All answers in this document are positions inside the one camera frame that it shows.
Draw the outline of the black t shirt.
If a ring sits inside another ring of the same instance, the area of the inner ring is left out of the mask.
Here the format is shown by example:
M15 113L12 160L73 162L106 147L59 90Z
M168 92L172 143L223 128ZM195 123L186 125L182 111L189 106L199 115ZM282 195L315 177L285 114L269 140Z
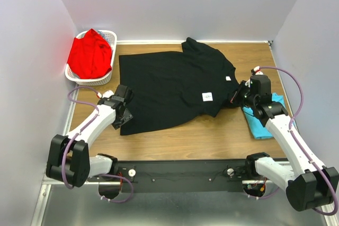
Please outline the black t shirt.
M217 49L192 38L182 51L120 55L120 83L133 91L127 105L133 118L121 135L152 132L217 116L239 87L236 68Z

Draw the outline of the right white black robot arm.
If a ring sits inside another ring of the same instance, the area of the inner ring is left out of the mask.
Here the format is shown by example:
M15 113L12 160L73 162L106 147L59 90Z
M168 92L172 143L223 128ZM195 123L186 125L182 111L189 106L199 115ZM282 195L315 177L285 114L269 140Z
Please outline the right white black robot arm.
M254 117L273 135L286 155L291 170L261 152L246 157L244 174L249 179L263 176L282 189L296 211L313 209L322 215L338 212L338 171L326 167L293 126L286 108L272 100L271 81L264 74L242 81L231 102L252 109Z

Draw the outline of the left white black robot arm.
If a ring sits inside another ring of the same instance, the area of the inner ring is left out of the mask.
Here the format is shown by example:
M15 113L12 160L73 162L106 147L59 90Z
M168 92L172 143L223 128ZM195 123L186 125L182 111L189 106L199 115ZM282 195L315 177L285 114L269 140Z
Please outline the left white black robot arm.
M88 178L101 176L114 180L118 173L116 157L106 154L89 155L99 135L109 126L119 129L132 119L127 104L133 92L124 85L116 90L97 93L99 101L93 112L75 129L64 135L55 135L50 144L46 176L61 181L67 188L81 187Z

